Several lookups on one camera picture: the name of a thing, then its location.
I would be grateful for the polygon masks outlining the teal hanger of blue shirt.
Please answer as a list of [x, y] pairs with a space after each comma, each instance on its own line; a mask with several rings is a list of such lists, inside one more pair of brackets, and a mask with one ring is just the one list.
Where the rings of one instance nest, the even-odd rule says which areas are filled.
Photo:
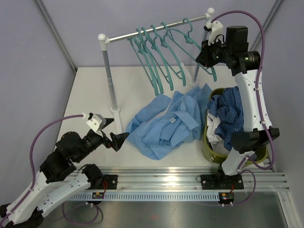
[[186, 53], [193, 61], [195, 61], [196, 63], [196, 71], [197, 71], [197, 75], [198, 75], [198, 70], [201, 68], [205, 71], [205, 73], [207, 73], [208, 75], [213, 77], [214, 82], [217, 81], [217, 73], [216, 70], [214, 69], [214, 67], [204, 67], [202, 64], [197, 63], [196, 62], [196, 58], [190, 54], [188, 51], [186, 51], [179, 43], [177, 43], [177, 41], [175, 41], [174, 36], [172, 34], [172, 32], [176, 32], [179, 33], [181, 35], [183, 35], [184, 37], [184, 41], [186, 44], [190, 44], [190, 45], [194, 45], [199, 51], [201, 51], [201, 46], [193, 39], [190, 37], [191, 32], [193, 31], [193, 25], [190, 19], [188, 18], [184, 18], [182, 21], [183, 24], [189, 24], [190, 25], [190, 29], [187, 33], [179, 30], [179, 29], [174, 29], [174, 28], [168, 28], [168, 38], [174, 43], [176, 44], [184, 53]]

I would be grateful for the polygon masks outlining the teal hanger of checked shirt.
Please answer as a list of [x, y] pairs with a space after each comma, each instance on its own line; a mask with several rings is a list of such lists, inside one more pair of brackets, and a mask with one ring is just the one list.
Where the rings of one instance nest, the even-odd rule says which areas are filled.
[[182, 85], [185, 86], [186, 85], [186, 77], [185, 77], [184, 70], [183, 70], [183, 68], [181, 66], [181, 63], [180, 63], [178, 57], [176, 56], [175, 52], [171, 48], [171, 46], [165, 40], [166, 37], [168, 37], [168, 35], [169, 35], [169, 29], [168, 29], [167, 24], [165, 22], [161, 22], [161, 25], [165, 29], [165, 34], [163, 36], [160, 36], [161, 46], [164, 47], [164, 48], [167, 48], [170, 51], [170, 53], [173, 56], [175, 62], [177, 63], [177, 67], [179, 68], [179, 71], [175, 71], [171, 67], [171, 65], [169, 65], [169, 66], [172, 69], [172, 71], [174, 72], [174, 74], [176, 75], [176, 77], [182, 81]]

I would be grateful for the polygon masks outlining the light blue shirt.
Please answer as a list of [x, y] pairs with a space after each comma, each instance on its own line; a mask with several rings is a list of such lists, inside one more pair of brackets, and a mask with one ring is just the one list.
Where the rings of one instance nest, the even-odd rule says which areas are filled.
[[127, 140], [149, 159], [161, 160], [183, 143], [200, 140], [211, 88], [196, 86], [172, 97], [156, 96], [128, 123]]

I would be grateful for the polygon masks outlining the dark blue checked shirt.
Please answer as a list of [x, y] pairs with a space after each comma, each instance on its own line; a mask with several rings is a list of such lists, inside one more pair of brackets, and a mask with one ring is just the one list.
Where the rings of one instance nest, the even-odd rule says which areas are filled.
[[225, 88], [222, 95], [215, 95], [207, 103], [210, 114], [221, 121], [215, 133], [224, 141], [224, 147], [231, 151], [232, 134], [244, 130], [244, 112], [239, 88]]

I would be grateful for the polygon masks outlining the teal hanger of plaid shirt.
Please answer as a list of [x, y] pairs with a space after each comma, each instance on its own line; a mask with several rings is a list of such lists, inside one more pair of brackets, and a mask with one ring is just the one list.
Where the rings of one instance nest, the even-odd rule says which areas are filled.
[[150, 62], [152, 63], [151, 68], [151, 74], [154, 76], [155, 78], [155, 83], [159, 88], [159, 94], [163, 94], [163, 86], [162, 86], [162, 82], [155, 64], [155, 59], [154, 56], [152, 55], [152, 53], [150, 52], [150, 50], [148, 49], [146, 42], [148, 40], [147, 36], [145, 36], [145, 39], [143, 38], [143, 34], [141, 33], [142, 30], [140, 30], [139, 28], [136, 29], [136, 31], [139, 33], [139, 40], [140, 40], [140, 44], [142, 46], [142, 49], [144, 52], [146, 52], [150, 58]]

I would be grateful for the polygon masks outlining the teal hanger of grey shirt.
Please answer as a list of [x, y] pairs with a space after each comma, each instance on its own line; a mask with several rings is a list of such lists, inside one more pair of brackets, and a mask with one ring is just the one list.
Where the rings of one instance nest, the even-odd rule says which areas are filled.
[[150, 62], [150, 58], [148, 56], [148, 54], [146, 52], [143, 51], [142, 46], [140, 44], [140, 40], [139, 40], [139, 34], [128, 38], [127, 39], [134, 51], [134, 53], [136, 54], [139, 62], [141, 63], [141, 66], [143, 67], [148, 80], [150, 81], [151, 86], [153, 87], [154, 90], [154, 94], [157, 96], [159, 95], [159, 88], [155, 83], [155, 78], [154, 76], [151, 74], [151, 68], [152, 67], [152, 63]]

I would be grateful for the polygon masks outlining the teal hanger of white shirt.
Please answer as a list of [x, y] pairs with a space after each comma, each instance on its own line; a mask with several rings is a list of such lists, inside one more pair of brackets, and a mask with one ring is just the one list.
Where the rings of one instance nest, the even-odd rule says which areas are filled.
[[174, 84], [173, 84], [173, 80], [169, 71], [169, 68], [171, 68], [171, 65], [169, 64], [169, 62], [166, 60], [166, 58], [164, 57], [164, 55], [162, 54], [160, 48], [158, 47], [158, 45], [156, 44], [156, 39], [159, 38], [160, 42], [161, 42], [161, 46], [164, 48], [169, 48], [169, 45], [166, 43], [165, 39], [162, 38], [158, 32], [157, 29], [154, 25], [151, 25], [151, 28], [153, 30], [154, 33], [154, 38], [152, 39], [152, 44], [151, 44], [151, 48], [156, 51], [159, 56], [161, 57], [161, 60], [165, 66], [167, 75], [165, 76], [165, 74], [163, 74], [163, 76], [165, 77], [166, 81], [169, 83], [170, 85], [170, 90], [173, 91], [174, 90]]

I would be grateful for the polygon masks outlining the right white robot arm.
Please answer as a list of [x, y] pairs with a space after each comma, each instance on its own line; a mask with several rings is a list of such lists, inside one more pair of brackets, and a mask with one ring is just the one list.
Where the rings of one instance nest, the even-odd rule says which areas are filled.
[[243, 166], [247, 161], [257, 165], [253, 154], [272, 145], [280, 131], [267, 115], [261, 81], [263, 59], [258, 51], [248, 49], [248, 28], [230, 26], [223, 32], [223, 25], [214, 21], [207, 23], [205, 30], [210, 35], [202, 42], [196, 62], [204, 67], [223, 63], [231, 70], [240, 92], [244, 124], [242, 131], [232, 134], [232, 150], [217, 172], [200, 176], [201, 185], [204, 190], [242, 190]]

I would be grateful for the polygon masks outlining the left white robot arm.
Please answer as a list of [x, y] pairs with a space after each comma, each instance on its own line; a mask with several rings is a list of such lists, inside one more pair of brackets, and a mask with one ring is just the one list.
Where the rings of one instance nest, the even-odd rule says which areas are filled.
[[[76, 132], [67, 132], [56, 143], [55, 150], [50, 153], [36, 171], [33, 163], [33, 149], [39, 136], [51, 125], [63, 120], [82, 118], [89, 126], [88, 133], [81, 138]], [[64, 180], [76, 171], [75, 163], [80, 163], [99, 146], [119, 151], [129, 133], [110, 133], [107, 137], [103, 129], [114, 121], [100, 114], [83, 113], [57, 119], [43, 127], [35, 136], [29, 159], [32, 169], [32, 183], [10, 204], [0, 207], [2, 228], [37, 228], [57, 206], [75, 194], [89, 189], [103, 187], [108, 184], [104, 174], [96, 164], [86, 164], [71, 181]]]

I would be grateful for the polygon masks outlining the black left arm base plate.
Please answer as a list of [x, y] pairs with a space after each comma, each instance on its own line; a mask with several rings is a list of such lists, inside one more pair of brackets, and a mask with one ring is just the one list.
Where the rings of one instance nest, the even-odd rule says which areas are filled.
[[100, 184], [97, 186], [90, 187], [89, 190], [104, 190], [104, 187], [106, 187], [106, 190], [116, 190], [118, 184], [118, 175], [114, 174], [106, 174], [103, 177], [103, 180], [100, 182]]

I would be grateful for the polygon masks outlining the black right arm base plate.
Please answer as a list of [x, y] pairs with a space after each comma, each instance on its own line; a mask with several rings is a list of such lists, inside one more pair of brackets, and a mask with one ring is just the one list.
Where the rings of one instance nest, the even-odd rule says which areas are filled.
[[218, 174], [200, 175], [203, 190], [243, 190], [244, 184], [241, 175], [220, 176]]

